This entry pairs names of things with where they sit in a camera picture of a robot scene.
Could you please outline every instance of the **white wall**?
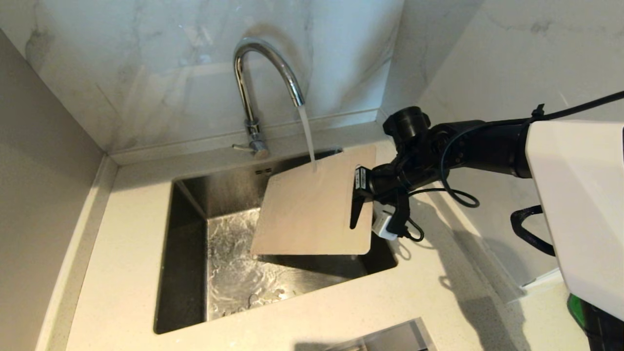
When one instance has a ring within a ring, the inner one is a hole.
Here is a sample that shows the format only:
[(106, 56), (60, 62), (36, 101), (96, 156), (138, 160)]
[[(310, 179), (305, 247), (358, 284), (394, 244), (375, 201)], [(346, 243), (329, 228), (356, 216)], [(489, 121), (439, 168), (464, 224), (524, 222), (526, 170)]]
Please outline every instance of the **white wall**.
[[(620, 0), (447, 2), (406, 1), (386, 114), (418, 105), (433, 124), (513, 119), (528, 117), (539, 103), (554, 112), (624, 87)], [(574, 118), (621, 120), (623, 109), (620, 102)], [(509, 224), (513, 211), (539, 203), (532, 180), (459, 169), (449, 183), (481, 200), (464, 212), (516, 284), (556, 268)], [(527, 228), (550, 240), (543, 220), (531, 217)]]
[(33, 350), (102, 151), (0, 31), (0, 349)]
[[(349, 123), (374, 120), (402, 4), (0, 0), (0, 28), (113, 154), (243, 131), (232, 63), (243, 36), (281, 51), (311, 118), (368, 111)], [(259, 54), (249, 59), (262, 126), (298, 122), (275, 68)]]

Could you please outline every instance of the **faucet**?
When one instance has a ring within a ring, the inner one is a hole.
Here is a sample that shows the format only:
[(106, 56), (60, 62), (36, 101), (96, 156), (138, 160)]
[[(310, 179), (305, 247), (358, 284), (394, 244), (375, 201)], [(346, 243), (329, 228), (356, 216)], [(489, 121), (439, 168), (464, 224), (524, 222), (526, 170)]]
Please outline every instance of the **faucet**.
[(243, 38), (236, 49), (234, 50), (234, 73), (236, 74), (236, 82), (238, 83), (238, 90), (240, 91), (240, 98), (243, 101), (243, 107), (245, 108), (245, 127), (247, 128), (247, 134), (249, 135), (249, 146), (232, 145), (236, 150), (250, 151), (253, 153), (255, 159), (264, 159), (269, 156), (269, 150), (262, 138), (260, 132), (260, 121), (253, 115), (253, 109), (251, 107), (251, 101), (249, 98), (249, 91), (245, 84), (245, 78), (243, 73), (245, 71), (243, 65), (243, 57), (250, 51), (256, 51), (265, 56), (280, 72), (281, 77), (284, 79), (284, 83), (290, 93), (290, 98), (293, 100), (295, 107), (302, 106), (305, 102), (303, 100), (303, 94), (297, 83), (295, 74), (290, 69), (286, 61), (282, 58), (280, 53), (269, 43), (262, 39), (254, 37)]

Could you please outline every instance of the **water splash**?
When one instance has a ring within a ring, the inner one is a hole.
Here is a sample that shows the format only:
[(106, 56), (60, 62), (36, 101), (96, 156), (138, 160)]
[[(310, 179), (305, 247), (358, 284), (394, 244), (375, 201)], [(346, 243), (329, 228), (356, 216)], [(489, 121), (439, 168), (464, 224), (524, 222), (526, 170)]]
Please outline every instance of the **water splash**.
[(306, 142), (308, 143), (308, 151), (310, 152), (310, 163), (312, 163), (312, 171), (316, 172), (316, 159), (314, 158), (314, 146), (312, 145), (312, 133), (310, 132), (310, 124), (308, 123), (306, 106), (301, 105), (297, 107), (297, 110), (299, 110), (301, 123), (303, 123), (303, 132), (306, 134)]

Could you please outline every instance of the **green part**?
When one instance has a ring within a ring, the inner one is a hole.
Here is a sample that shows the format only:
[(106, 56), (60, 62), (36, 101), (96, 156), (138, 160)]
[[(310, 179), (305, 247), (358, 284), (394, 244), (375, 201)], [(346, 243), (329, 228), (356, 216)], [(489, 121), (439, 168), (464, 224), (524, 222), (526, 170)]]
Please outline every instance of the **green part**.
[(570, 294), (568, 297), (568, 311), (577, 322), (581, 329), (585, 330), (585, 316), (583, 315), (583, 307), (581, 306), (581, 299), (576, 295)]

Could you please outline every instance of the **sink basin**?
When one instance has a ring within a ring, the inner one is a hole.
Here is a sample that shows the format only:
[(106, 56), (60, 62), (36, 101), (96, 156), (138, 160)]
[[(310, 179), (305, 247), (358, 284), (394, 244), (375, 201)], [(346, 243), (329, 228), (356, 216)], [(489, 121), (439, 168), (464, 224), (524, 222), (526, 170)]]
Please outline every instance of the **sink basin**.
[(175, 182), (155, 316), (157, 334), (396, 266), (388, 244), (376, 235), (371, 236), (366, 255), (250, 254), (269, 177), (309, 160), (300, 156)]

